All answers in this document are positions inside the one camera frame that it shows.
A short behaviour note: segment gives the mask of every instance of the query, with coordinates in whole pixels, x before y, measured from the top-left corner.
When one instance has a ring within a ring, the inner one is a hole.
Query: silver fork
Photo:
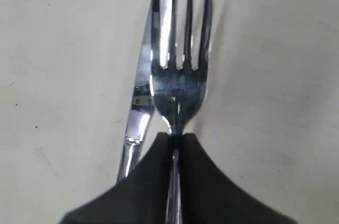
[[[173,140],[180,139],[185,125],[197,113],[206,95],[212,0],[204,1],[199,61],[196,69],[192,68],[191,63],[193,0],[187,1],[184,59],[181,69],[177,69],[176,66],[176,17],[177,0],[153,0],[150,92],[154,106],[168,125],[169,135]],[[167,65],[160,64],[161,57],[167,57]],[[166,220],[171,224],[181,222],[178,159],[179,151],[176,149],[173,154]]]

